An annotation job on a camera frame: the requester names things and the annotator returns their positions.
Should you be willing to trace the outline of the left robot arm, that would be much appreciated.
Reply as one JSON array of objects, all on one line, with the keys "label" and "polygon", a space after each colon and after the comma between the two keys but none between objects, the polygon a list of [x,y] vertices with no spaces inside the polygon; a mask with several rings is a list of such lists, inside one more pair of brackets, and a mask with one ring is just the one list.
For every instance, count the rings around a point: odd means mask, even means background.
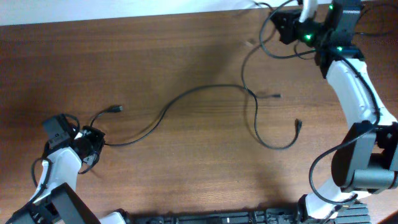
[{"label": "left robot arm", "polygon": [[92,168],[100,158],[104,133],[91,126],[71,124],[70,114],[59,114],[43,122],[49,137],[38,161],[43,170],[34,180],[36,191],[12,214],[8,223],[130,223],[127,212],[118,209],[98,218],[76,194],[77,177],[83,163]]}]

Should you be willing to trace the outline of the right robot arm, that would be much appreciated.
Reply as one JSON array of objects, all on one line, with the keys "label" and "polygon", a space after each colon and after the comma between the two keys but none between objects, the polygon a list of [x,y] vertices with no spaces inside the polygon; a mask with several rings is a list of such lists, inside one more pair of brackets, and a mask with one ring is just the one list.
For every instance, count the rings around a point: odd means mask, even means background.
[{"label": "right robot arm", "polygon": [[362,223],[356,214],[362,198],[397,188],[397,119],[377,94],[362,52],[352,43],[362,17],[361,1],[332,1],[323,22],[315,21],[318,3],[278,7],[268,20],[280,41],[296,40],[315,52],[315,62],[336,93],[349,130],[331,148],[331,177],[298,201],[291,223]]}]

